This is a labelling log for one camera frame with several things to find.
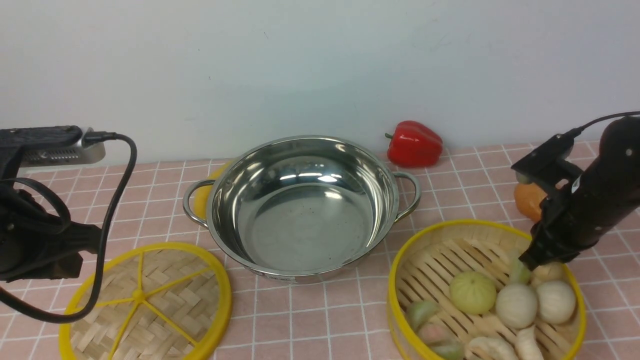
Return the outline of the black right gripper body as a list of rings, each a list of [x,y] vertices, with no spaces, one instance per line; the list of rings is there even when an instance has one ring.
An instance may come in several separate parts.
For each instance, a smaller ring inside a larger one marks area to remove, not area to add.
[[[551,262],[571,262],[639,206],[640,119],[603,116],[591,123],[602,121],[609,125],[596,159],[574,182],[558,183],[558,196],[541,202],[531,244],[519,256],[530,271]]]

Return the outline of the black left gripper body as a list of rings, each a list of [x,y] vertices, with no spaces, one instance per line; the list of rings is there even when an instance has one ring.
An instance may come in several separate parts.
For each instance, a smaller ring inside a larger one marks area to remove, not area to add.
[[[1,180],[0,279],[76,279],[82,251],[96,255],[102,229],[72,221],[64,201],[31,178]]]

